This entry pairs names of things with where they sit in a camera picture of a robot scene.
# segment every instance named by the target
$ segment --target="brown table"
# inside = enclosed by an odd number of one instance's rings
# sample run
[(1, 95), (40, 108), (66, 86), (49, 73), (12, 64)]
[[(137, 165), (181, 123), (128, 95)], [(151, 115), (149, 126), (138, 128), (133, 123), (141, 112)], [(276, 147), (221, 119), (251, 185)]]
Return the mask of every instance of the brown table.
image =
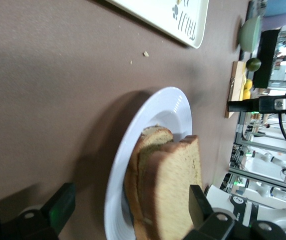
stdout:
[(3, 220), (73, 181), (77, 207), (61, 239), (105, 239), (117, 146), (135, 110), (167, 86), (187, 95), (204, 186), (219, 186), (237, 121), (224, 118), (225, 101), (247, 3), (211, 0), (203, 44), (191, 49), (103, 1), (0, 0)]

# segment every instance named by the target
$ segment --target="blue bowl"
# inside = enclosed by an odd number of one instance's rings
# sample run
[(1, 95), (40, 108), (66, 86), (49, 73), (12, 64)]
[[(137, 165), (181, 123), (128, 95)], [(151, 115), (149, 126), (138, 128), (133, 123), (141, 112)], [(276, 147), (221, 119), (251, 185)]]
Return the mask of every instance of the blue bowl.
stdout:
[(261, 17), (257, 16), (247, 20), (238, 33), (238, 42), (241, 49), (252, 53), (258, 42), (258, 36), (261, 31)]

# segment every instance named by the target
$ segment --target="wooden block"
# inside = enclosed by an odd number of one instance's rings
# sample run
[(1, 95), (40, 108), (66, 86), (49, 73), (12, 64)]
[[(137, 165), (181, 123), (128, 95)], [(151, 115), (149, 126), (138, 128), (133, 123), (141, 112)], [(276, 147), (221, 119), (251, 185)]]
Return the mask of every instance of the wooden block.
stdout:
[[(241, 99), (245, 84), (244, 82), (245, 73), (246, 73), (246, 62), (234, 61), (227, 101), (239, 101)], [(233, 113), (234, 112), (227, 111), (227, 105), (226, 105), (225, 117), (228, 119), (233, 115)]]

